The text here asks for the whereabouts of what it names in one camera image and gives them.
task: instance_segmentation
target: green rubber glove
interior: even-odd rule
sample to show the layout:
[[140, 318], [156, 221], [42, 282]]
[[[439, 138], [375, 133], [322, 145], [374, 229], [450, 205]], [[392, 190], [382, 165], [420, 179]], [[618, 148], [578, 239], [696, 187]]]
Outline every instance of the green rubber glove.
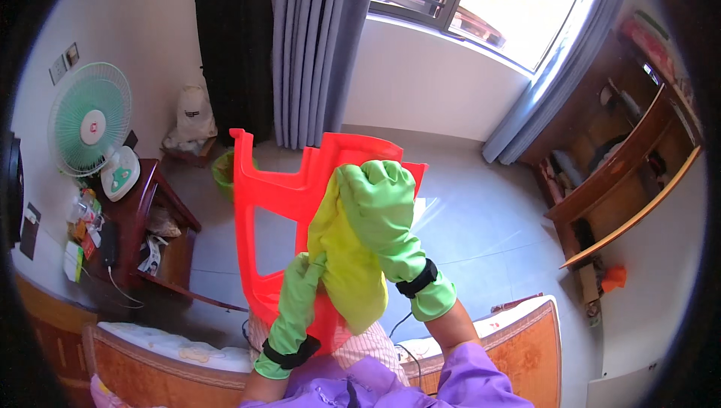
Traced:
[[[300, 253], [285, 269], [281, 299], [278, 301], [279, 314], [268, 334], [268, 344], [276, 352], [292, 355], [306, 340], [306, 330], [315, 317], [313, 304], [326, 260], [325, 253], [321, 253], [309, 264], [308, 254]], [[290, 370], [281, 369], [264, 352], [255, 361], [255, 371], [273, 380], [283, 380], [291, 375]]]
[[[348, 222], [361, 243], [378, 255], [393, 283], [413, 281], [425, 267], [425, 251], [410, 232], [415, 180], [394, 160], [369, 160], [335, 169]], [[438, 270], [436, 281], [411, 299], [415, 318], [428, 322], [456, 302], [456, 287]]]

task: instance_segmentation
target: striped cloth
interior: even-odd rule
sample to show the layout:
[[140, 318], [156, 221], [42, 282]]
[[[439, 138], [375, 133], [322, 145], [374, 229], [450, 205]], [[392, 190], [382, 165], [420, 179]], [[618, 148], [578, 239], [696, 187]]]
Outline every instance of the striped cloth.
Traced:
[[[254, 363], [260, 355], [263, 342], [268, 337], [270, 327], [265, 324], [253, 312], [248, 313], [248, 339], [250, 341], [250, 362]], [[345, 344], [332, 353], [332, 357], [338, 361], [343, 370], [351, 367], [357, 361], [370, 356], [378, 360], [383, 366], [388, 367], [398, 376], [403, 385], [409, 386], [408, 377], [401, 367], [398, 354], [395, 351], [393, 342], [383, 330], [380, 323], [375, 322], [364, 333], [351, 336]]]

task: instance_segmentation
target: purple sleeve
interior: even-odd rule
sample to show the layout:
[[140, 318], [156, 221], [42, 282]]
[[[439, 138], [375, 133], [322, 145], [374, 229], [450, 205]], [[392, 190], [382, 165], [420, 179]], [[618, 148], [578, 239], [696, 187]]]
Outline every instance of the purple sleeve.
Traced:
[[463, 344], [448, 356], [436, 398], [452, 406], [533, 408], [532, 403], [513, 393], [508, 377], [478, 344]]

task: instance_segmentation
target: fan base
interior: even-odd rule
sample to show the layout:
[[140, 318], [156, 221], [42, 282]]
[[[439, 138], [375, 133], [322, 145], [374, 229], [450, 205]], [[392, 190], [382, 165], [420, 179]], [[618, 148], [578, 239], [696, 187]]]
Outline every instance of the fan base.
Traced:
[[117, 202], [140, 177], [140, 160], [128, 146], [122, 146], [100, 171], [103, 191], [111, 202]]

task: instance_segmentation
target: white bag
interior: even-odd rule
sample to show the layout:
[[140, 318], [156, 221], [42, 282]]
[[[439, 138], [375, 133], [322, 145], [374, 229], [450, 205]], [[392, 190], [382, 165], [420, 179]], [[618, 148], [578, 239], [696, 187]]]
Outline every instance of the white bag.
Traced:
[[202, 141], [218, 135], [213, 110], [205, 90], [184, 86], [177, 106], [177, 129], [172, 134], [177, 142]]

